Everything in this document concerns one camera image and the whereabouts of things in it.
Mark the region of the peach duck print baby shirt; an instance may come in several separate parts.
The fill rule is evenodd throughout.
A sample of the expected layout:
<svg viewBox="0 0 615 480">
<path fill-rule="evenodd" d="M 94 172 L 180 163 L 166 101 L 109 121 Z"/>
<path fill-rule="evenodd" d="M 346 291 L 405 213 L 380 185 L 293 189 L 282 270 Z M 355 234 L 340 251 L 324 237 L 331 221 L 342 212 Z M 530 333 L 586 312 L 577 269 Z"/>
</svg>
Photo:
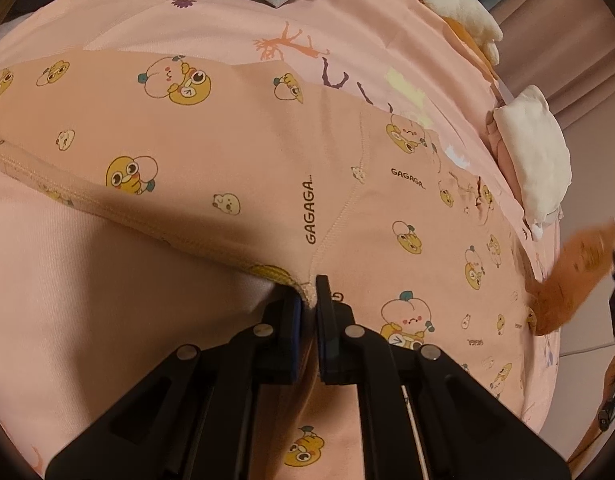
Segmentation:
<svg viewBox="0 0 615 480">
<path fill-rule="evenodd" d="M 466 61 L 422 114 L 280 63 L 71 51 L 0 70 L 0 422 L 38 472 L 182 337 L 325 274 L 394 346 L 437 344 L 506 408 L 527 395 L 517 208 Z"/>
</svg>

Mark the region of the pink printed bed sheet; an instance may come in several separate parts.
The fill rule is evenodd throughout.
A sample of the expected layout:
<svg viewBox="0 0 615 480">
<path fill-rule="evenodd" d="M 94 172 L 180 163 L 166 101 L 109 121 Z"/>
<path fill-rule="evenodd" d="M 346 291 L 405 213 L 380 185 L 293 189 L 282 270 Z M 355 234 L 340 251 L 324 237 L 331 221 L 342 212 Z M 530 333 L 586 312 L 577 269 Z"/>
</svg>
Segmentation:
<svg viewBox="0 0 615 480">
<path fill-rule="evenodd" d="M 278 9 L 255 0 L 56 0 L 0 40 L 0 70 L 80 50 L 191 56 L 230 66 L 280 62 L 314 84 L 345 91 L 373 106 L 400 105 L 416 114 L 425 110 L 426 64 L 466 61 L 493 90 L 490 71 L 467 45 L 465 35 L 419 0 L 294 0 Z M 495 110 L 498 99 L 493 92 Z M 493 110 L 481 140 L 507 191 L 501 203 L 517 208 L 523 263 L 529 269 L 524 279 L 530 341 L 527 395 L 523 411 L 513 414 L 539 430 L 555 378 L 535 362 L 544 344 L 529 325 L 533 271 L 537 264 L 551 263 L 555 254 L 535 245 L 523 227 L 521 205 L 491 150 L 487 124 Z M 187 341 L 208 348 L 182 337 L 158 362 Z"/>
</svg>

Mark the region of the white folded clothes pile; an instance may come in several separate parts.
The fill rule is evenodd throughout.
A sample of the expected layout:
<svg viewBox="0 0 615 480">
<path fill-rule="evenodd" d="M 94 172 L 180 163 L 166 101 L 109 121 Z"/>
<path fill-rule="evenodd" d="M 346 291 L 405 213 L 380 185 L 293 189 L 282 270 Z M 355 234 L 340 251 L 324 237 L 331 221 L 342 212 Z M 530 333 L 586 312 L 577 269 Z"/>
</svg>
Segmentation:
<svg viewBox="0 0 615 480">
<path fill-rule="evenodd" d="M 540 240 L 556 223 L 572 182 L 565 136 L 539 87 L 530 84 L 511 102 L 495 108 L 487 124 L 491 150 L 501 164 L 524 222 Z"/>
</svg>

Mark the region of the pink beige curtain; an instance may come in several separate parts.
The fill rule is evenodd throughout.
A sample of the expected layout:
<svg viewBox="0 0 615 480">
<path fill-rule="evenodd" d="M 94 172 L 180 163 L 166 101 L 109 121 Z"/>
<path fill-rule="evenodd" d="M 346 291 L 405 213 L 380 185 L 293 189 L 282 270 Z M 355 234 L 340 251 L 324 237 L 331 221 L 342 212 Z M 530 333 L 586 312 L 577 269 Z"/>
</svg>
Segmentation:
<svg viewBox="0 0 615 480">
<path fill-rule="evenodd" d="M 615 95 L 615 17 L 603 0 L 501 0 L 497 73 L 539 87 L 563 128 Z"/>
</svg>

